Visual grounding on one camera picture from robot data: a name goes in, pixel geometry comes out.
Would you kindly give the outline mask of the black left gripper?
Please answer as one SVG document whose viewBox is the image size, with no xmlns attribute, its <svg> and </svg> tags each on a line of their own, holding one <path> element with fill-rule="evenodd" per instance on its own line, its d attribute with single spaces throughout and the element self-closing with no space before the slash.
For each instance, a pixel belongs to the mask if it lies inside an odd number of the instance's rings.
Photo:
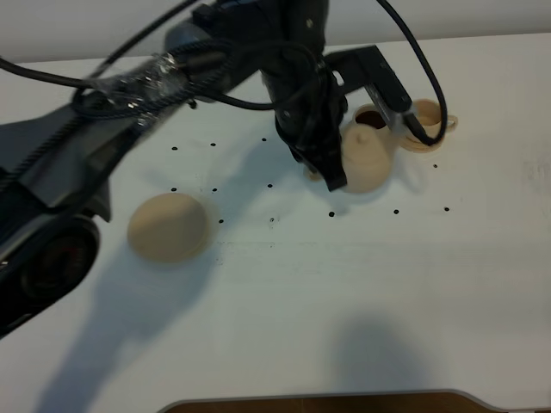
<svg viewBox="0 0 551 413">
<path fill-rule="evenodd" d="M 275 111 L 276 130 L 293 158 L 314 175 L 323 176 L 330 192 L 348 181 L 343 167 L 338 127 L 346 104 L 337 80 L 323 62 L 312 68 L 304 59 L 278 59 L 273 64 L 273 99 L 306 90 Z"/>
</svg>

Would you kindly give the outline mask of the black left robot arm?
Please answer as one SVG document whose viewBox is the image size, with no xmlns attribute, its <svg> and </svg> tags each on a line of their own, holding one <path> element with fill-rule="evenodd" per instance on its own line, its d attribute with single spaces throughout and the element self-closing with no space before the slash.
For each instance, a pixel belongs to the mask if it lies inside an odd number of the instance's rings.
<svg viewBox="0 0 551 413">
<path fill-rule="evenodd" d="M 3 61 L 19 77 L 71 88 L 41 117 L 1 127 L 1 332 L 63 298 L 99 250 L 94 217 L 111 218 L 108 179 L 181 106 L 215 101 L 273 111 L 295 159 L 330 190 L 346 177 L 338 125 L 347 107 L 324 58 L 326 1 L 185 1 L 164 50 L 119 76 L 108 69 L 163 25 L 158 18 L 85 79 Z"/>
</svg>

